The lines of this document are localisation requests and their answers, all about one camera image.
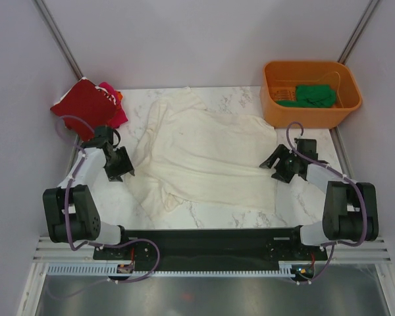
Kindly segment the cream white t shirt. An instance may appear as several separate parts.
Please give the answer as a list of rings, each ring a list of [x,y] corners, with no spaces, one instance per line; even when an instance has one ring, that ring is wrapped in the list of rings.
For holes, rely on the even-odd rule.
[[[261,164],[276,146],[263,118],[210,111],[182,88],[152,103],[127,188],[151,217],[186,201],[272,214],[277,183]]]

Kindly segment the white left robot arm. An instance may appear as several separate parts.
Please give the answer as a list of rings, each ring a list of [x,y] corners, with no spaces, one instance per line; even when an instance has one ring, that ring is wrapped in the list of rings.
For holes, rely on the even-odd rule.
[[[77,160],[66,178],[43,193],[43,206],[49,237],[54,243],[66,243],[76,251],[89,244],[108,247],[117,259],[131,252],[131,243],[122,237],[124,228],[101,220],[91,187],[104,171],[108,181],[121,182],[122,176],[135,175],[124,146],[114,142],[120,134],[110,126],[98,126],[93,138],[80,146]]]

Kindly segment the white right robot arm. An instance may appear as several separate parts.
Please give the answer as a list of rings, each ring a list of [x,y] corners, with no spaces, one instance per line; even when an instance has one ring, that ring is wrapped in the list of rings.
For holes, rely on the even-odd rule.
[[[297,228],[298,237],[288,243],[290,255],[303,259],[312,246],[344,244],[351,247],[372,242],[379,235],[377,194],[368,182],[356,182],[318,159],[317,141],[295,139],[296,147],[280,144],[260,164],[262,169],[274,169],[272,178],[290,183],[296,175],[316,186],[325,194],[322,220]]]

